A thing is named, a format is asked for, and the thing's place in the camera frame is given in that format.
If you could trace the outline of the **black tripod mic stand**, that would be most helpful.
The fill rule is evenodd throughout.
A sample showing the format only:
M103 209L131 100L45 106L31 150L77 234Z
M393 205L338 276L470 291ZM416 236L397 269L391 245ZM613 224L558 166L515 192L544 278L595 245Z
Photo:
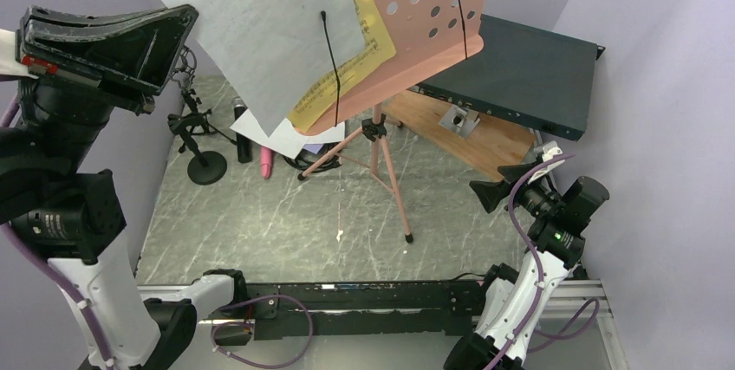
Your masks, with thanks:
M189 47L184 46L179 51L179 61L172 71L172 80L176 82L180 96L185 106L189 109L187 116L194 115L201 117L201 121L198 124L189 128L189 134L192 136L211 136L218 134L228 140L232 145L236 145L237 142L233 138L221 132L210 123L208 116L212 113L211 109L200 112L199 107L202 105L202 101L193 87L197 67L198 60L196 55Z

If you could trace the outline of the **grey paper sheet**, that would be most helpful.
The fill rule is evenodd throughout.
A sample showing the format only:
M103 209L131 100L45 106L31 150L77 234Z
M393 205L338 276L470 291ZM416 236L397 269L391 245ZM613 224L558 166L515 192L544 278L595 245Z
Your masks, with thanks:
M354 0L161 0L198 11L193 34L266 133L366 47Z

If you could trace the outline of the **black round-base mic stand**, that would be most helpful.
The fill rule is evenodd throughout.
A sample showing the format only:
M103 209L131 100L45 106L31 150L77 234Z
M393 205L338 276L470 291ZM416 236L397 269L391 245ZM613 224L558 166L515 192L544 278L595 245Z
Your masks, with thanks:
M187 175L196 185L212 185L218 182L226 173L227 161L225 157L215 151L202 152L193 134L189 132L190 127L205 123L203 114L189 114L181 116L169 114L167 125L169 130L178 135L185 147L193 153L193 157L187 166Z

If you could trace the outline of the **pink small microphone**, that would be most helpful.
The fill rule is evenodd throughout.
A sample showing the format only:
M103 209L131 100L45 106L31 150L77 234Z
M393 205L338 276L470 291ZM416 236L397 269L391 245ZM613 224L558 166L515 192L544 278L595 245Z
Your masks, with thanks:
M272 166L274 162L274 151L267 146L260 147L260 169L263 179L269 179L272 174Z

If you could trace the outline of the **pink tripod music stand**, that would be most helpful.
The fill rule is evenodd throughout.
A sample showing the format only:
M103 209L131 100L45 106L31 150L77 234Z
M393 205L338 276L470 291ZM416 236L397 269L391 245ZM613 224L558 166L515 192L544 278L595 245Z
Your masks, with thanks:
M304 133L315 136L334 124L349 120L371 109L370 118L339 142L312 166L298 174L304 181L329 158L342 158L342 149L353 140L364 138L371 144L371 159L366 167L373 179L379 176L379 160L384 160L390 192L399 210L407 243L413 242L400 195L399 181L387 140L388 117L385 101L429 77L477 54L484 46L479 35L480 16L485 0L373 0L380 21L395 47L394 55L375 71L341 94Z

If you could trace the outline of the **blue sheet music page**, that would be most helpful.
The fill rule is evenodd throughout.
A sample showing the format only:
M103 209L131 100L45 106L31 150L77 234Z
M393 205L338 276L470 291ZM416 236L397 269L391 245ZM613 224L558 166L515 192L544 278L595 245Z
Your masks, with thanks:
M323 143L307 143L302 147L302 149L308 153L317 155L324 147L325 145Z

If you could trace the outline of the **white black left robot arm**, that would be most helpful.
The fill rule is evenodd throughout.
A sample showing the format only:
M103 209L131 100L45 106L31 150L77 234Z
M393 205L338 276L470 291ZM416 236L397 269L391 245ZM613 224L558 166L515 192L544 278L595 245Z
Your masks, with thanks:
M154 110L197 18L189 4L116 16L33 6L1 33L1 78L17 84L1 119L1 229L65 295L93 369L167 369L199 321L249 306L234 269L142 297L113 174L80 172L116 108Z

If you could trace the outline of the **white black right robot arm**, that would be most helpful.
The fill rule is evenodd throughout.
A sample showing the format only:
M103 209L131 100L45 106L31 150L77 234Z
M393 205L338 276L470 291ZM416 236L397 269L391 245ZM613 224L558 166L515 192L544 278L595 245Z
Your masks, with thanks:
M542 177L568 160L556 155L519 166L502 166L498 182L473 180L469 186L488 213L502 201L526 246L520 269L491 267L478 289L483 309L474 330L449 353L445 369L521 369L546 304L568 279L585 249L583 231L609 199L608 189L581 176L564 193L542 184Z

